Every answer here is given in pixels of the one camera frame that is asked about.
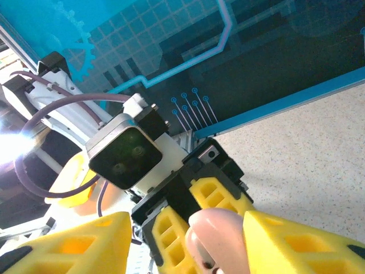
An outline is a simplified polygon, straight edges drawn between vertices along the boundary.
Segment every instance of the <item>gear graphic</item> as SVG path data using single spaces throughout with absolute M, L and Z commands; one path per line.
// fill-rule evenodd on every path
M 84 62 L 79 70 L 77 70 L 72 64 L 70 64 L 70 61 L 68 61 L 68 68 L 70 69 L 71 75 L 73 80 L 77 80 L 82 82 L 83 76 L 89 76 L 88 70 L 91 70 L 94 68 L 91 61 L 95 59 L 95 56 L 91 53 L 91 50 L 95 48 L 95 46 L 92 43 L 89 43 L 90 33 L 83 31 L 84 22 L 83 21 L 77 21 L 75 19 L 75 12 L 73 10 L 66 11 L 63 7 L 62 2 L 58 2 L 55 5 L 55 10 L 60 15 L 65 16 L 70 23 L 72 23 L 77 31 L 79 32 L 81 36 L 82 43 L 68 41 L 64 42 L 62 44 L 62 49 L 60 51 L 66 50 L 66 49 L 78 49 L 78 50 L 84 50 L 85 58 Z

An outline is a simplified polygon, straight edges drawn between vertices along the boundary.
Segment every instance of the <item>speckled countertop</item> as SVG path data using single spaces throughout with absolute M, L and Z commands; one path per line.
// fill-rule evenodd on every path
M 365 243 L 365 84 L 216 139 L 258 210 Z

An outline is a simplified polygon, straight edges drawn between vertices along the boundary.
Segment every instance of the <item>pink object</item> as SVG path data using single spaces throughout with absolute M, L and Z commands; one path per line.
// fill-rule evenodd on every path
M 189 218 L 186 247 L 203 274 L 250 274 L 243 222 L 222 208 L 202 209 Z

